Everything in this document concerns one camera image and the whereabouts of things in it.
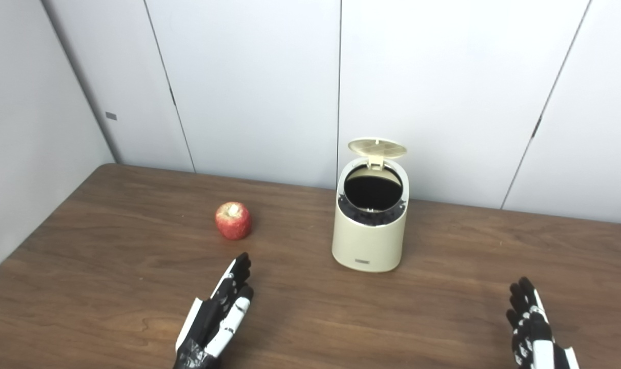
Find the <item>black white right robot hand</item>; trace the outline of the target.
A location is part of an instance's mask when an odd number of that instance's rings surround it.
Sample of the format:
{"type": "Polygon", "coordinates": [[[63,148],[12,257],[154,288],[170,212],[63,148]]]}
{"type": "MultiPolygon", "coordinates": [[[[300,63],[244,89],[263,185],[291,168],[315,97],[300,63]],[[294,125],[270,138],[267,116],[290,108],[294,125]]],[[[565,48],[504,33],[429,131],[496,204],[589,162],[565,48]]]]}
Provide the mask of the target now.
{"type": "Polygon", "coordinates": [[[512,329],[511,349],[518,368],[580,368],[572,347],[559,346],[538,290],[522,276],[512,283],[506,318],[512,329]]]}

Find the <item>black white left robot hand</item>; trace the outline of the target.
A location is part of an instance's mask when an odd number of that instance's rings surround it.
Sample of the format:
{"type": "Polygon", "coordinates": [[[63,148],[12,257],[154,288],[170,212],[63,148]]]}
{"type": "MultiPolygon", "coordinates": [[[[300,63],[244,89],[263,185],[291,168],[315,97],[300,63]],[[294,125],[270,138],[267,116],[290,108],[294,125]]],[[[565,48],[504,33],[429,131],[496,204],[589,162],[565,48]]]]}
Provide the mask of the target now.
{"type": "Polygon", "coordinates": [[[175,348],[174,368],[220,368],[222,352],[247,314],[254,289],[248,285],[252,262],[238,255],[221,276],[209,299],[194,299],[175,348]]]}

